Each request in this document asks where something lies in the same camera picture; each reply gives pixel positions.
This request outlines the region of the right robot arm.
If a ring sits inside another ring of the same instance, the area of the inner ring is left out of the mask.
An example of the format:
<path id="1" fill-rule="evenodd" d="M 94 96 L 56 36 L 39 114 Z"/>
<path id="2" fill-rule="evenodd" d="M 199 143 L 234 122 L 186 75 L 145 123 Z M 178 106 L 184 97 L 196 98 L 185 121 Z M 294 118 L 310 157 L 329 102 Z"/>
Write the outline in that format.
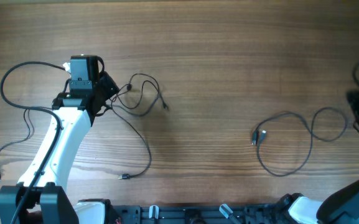
<path id="1" fill-rule="evenodd" d="M 355 117 L 353 127 L 359 133 L 359 90 L 349 91 L 347 101 Z M 288 214 L 296 223 L 359 223 L 359 180 L 323 202 L 298 197 Z"/>

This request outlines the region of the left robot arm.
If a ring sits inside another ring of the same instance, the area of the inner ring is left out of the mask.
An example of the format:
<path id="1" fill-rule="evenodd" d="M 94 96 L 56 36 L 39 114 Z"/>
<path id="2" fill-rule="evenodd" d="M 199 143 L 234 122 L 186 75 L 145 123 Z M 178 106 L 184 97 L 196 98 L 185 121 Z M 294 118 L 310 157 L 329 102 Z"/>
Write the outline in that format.
<path id="1" fill-rule="evenodd" d="M 67 180 L 78 148 L 106 100 L 118 87 L 105 72 L 101 57 L 72 56 L 63 70 L 70 74 L 51 109 L 28 106 L 27 111 L 51 115 L 49 129 L 26 172 L 15 186 L 0 189 L 2 223 L 116 223 L 119 215 L 106 199 L 72 205 Z"/>

